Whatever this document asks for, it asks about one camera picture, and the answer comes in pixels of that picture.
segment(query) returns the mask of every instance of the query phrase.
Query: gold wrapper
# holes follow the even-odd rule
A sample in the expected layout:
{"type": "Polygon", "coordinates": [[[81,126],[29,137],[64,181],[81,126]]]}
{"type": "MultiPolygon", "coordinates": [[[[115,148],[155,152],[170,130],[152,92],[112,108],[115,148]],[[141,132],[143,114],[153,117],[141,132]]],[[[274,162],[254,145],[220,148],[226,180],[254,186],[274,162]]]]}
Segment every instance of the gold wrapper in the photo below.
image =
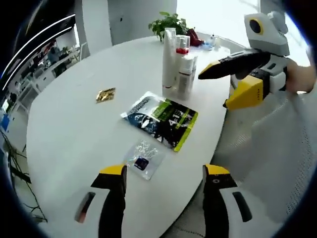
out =
{"type": "Polygon", "coordinates": [[[114,98],[114,94],[115,94],[115,88],[102,90],[98,93],[96,101],[97,101],[97,103],[101,103],[104,101],[110,101],[114,98]]]}

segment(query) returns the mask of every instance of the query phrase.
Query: cable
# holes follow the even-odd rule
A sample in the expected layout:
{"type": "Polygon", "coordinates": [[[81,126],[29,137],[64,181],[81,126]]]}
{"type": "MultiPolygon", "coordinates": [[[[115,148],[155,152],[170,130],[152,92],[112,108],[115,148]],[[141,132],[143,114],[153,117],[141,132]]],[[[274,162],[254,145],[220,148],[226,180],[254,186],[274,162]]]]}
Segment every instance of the cable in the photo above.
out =
{"type": "Polygon", "coordinates": [[[9,168],[10,168],[10,178],[11,178],[11,183],[12,183],[12,187],[13,187],[13,190],[14,190],[14,192],[15,192],[15,194],[16,194],[16,189],[15,189],[15,186],[13,185],[14,184],[14,177],[13,177],[13,174],[12,174],[12,171],[11,171],[11,168],[13,167],[12,166],[12,160],[11,160],[11,157],[9,156],[8,157],[8,163],[9,163],[9,168]]]}
{"type": "MultiPolygon", "coordinates": [[[[16,155],[17,155],[16,150],[12,147],[12,145],[11,145],[11,143],[10,143],[8,137],[7,137],[1,130],[0,130],[0,132],[1,132],[1,134],[2,134],[2,136],[3,136],[3,138],[4,138],[4,140],[5,140],[5,142],[6,142],[6,144],[7,144],[7,146],[9,147],[9,152],[10,152],[10,154],[11,154],[11,155],[9,154],[10,160],[13,161],[13,163],[14,163],[15,166],[16,166],[16,169],[19,170],[21,173],[23,173],[22,170],[21,170],[21,167],[19,166],[19,164],[18,164],[18,162],[17,162],[17,159],[16,159],[16,155]]],[[[38,202],[38,200],[37,200],[37,198],[36,198],[36,196],[35,196],[33,190],[31,189],[31,187],[29,186],[29,184],[28,184],[26,181],[25,181],[25,183],[26,183],[26,185],[28,186],[28,188],[30,189],[32,195],[34,196],[34,199],[35,199],[35,201],[36,201],[36,204],[38,205],[37,207],[34,207],[34,208],[31,210],[31,213],[32,213],[35,209],[38,208],[38,209],[41,211],[42,215],[43,215],[43,220],[45,220],[45,221],[47,222],[47,219],[46,219],[46,217],[45,217],[43,211],[42,211],[41,208],[40,208],[39,202],[38,202]]]]}
{"type": "Polygon", "coordinates": [[[30,212],[30,213],[34,212],[34,210],[35,210],[35,209],[37,209],[37,208],[39,208],[39,209],[40,209],[40,207],[39,207],[39,206],[34,207],[34,208],[31,210],[31,212],[30,212]]]}
{"type": "Polygon", "coordinates": [[[31,206],[29,206],[29,205],[27,205],[27,204],[25,204],[25,203],[23,203],[23,205],[25,205],[25,206],[27,206],[28,208],[31,208],[31,209],[37,208],[37,207],[31,207],[31,206]]]}
{"type": "Polygon", "coordinates": [[[16,152],[16,154],[17,154],[17,155],[19,155],[19,156],[22,156],[22,157],[24,157],[25,159],[27,159],[25,155],[22,155],[22,154],[20,154],[20,153],[17,153],[17,152],[16,152]]]}
{"type": "Polygon", "coordinates": [[[43,218],[43,217],[39,217],[39,216],[34,216],[34,218],[36,218],[36,219],[41,219],[41,220],[44,220],[45,221],[45,219],[43,218]]]}
{"type": "Polygon", "coordinates": [[[175,227],[176,229],[182,231],[182,232],[190,233],[190,234],[197,235],[197,236],[199,236],[199,237],[205,238],[204,235],[202,235],[202,234],[200,234],[200,233],[198,233],[198,232],[189,231],[189,230],[183,229],[183,228],[181,228],[181,227],[179,227],[179,226],[174,226],[174,227],[175,227]]]}

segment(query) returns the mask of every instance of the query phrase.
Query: plastic bag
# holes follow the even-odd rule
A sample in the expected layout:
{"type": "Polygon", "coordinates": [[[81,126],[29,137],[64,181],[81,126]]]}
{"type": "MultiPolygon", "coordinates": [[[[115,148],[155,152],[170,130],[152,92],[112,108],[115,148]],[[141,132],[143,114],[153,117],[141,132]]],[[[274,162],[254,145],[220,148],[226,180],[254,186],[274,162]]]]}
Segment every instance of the plastic bag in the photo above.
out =
{"type": "Polygon", "coordinates": [[[194,126],[198,113],[151,92],[121,114],[133,126],[147,132],[174,151],[179,151],[194,126]]]}
{"type": "Polygon", "coordinates": [[[124,163],[138,175],[150,180],[164,157],[165,154],[155,145],[139,140],[126,154],[124,163]]]}

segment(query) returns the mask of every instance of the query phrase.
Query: green leaves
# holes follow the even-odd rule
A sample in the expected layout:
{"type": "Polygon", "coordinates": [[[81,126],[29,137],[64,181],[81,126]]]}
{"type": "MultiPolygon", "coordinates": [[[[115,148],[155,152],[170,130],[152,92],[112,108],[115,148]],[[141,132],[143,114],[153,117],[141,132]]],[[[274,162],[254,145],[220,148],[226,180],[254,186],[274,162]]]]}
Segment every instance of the green leaves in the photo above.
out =
{"type": "Polygon", "coordinates": [[[185,19],[178,19],[178,14],[173,15],[168,12],[161,11],[160,15],[164,16],[164,19],[158,19],[148,25],[148,28],[153,31],[153,33],[159,37],[162,41],[164,38],[164,30],[166,27],[173,27],[176,29],[176,33],[179,35],[186,35],[188,28],[186,26],[185,19]]]}
{"type": "Polygon", "coordinates": [[[170,16],[168,12],[160,11],[159,12],[162,16],[170,16]]]}

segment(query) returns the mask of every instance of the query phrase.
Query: small bottle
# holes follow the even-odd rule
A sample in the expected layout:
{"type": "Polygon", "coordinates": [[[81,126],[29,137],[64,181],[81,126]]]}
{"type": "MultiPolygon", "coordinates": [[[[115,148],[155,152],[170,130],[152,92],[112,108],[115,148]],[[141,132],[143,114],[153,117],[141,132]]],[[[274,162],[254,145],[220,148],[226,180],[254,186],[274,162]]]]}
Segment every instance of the small bottle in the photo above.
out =
{"type": "Polygon", "coordinates": [[[177,75],[177,98],[187,100],[192,90],[192,73],[194,57],[183,56],[180,61],[180,68],[177,75]]]}
{"type": "Polygon", "coordinates": [[[183,56],[189,52],[190,36],[176,35],[176,56],[175,56],[175,84],[177,88],[177,75],[180,68],[180,62],[183,56]]]}
{"type": "Polygon", "coordinates": [[[214,34],[210,37],[209,40],[207,40],[207,42],[212,46],[215,47],[215,42],[216,42],[216,36],[214,36],[214,34]]]}
{"type": "Polygon", "coordinates": [[[195,74],[196,74],[196,67],[197,67],[197,55],[193,55],[193,70],[191,74],[191,84],[190,84],[190,91],[192,91],[193,85],[194,85],[194,79],[195,79],[195,74]]]}

